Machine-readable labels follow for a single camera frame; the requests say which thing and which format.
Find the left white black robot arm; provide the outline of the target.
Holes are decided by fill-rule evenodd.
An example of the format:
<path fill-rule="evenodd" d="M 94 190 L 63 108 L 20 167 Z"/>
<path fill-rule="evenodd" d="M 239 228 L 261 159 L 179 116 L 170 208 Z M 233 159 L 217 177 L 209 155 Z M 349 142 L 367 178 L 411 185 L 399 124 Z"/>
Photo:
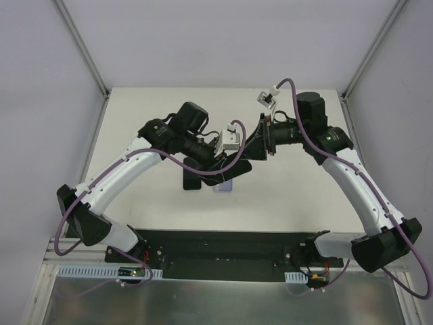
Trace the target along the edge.
<path fill-rule="evenodd" d="M 240 160 L 245 133 L 242 123 L 231 121 L 227 129 L 207 143 L 202 139 L 208 113 L 193 102 L 185 102 L 176 113 L 148 121 L 129 146 L 97 175 L 57 190 L 62 220 L 55 234 L 60 241 L 65 224 L 85 246 L 105 244 L 127 254 L 140 254 L 145 240 L 129 225 L 104 215 L 110 203 L 142 173 L 169 159 L 202 178 L 225 176 Z"/>

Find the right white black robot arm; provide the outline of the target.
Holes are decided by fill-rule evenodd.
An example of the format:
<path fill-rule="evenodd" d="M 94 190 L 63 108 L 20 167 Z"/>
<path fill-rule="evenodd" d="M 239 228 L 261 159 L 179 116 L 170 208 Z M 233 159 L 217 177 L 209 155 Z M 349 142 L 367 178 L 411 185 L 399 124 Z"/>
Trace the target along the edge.
<path fill-rule="evenodd" d="M 363 168 L 347 134 L 327 122 L 325 101 L 316 92 L 296 96 L 298 118 L 275 122 L 261 114 L 259 123 L 246 140 L 243 163 L 266 160 L 281 145 L 302 144 L 304 151 L 328 172 L 354 207 L 364 232 L 354 236 L 322 231 L 313 244 L 322 257 L 354 259 L 373 273 L 410 251 L 422 231 L 416 218 L 407 219 L 377 188 Z"/>

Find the black smartphone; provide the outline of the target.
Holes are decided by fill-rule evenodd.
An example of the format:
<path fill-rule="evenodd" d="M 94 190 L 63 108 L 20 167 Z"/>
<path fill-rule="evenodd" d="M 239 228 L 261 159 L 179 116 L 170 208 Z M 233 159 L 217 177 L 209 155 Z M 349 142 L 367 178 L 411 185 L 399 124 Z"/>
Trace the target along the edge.
<path fill-rule="evenodd" d="M 191 167 L 193 169 L 199 169 L 200 165 L 192 158 L 185 157 L 183 159 L 183 164 Z M 202 181 L 200 176 L 188 171 L 183 170 L 183 189 L 185 191 L 197 191 L 202 188 Z"/>

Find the lilac phone case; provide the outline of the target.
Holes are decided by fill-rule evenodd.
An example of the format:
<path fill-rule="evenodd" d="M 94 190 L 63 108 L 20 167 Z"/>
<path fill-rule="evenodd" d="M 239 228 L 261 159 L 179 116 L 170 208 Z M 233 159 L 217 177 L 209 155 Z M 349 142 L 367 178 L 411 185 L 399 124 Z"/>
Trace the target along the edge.
<path fill-rule="evenodd" d="M 212 191 L 215 193 L 231 193 L 233 191 L 233 180 L 230 179 L 213 186 Z"/>

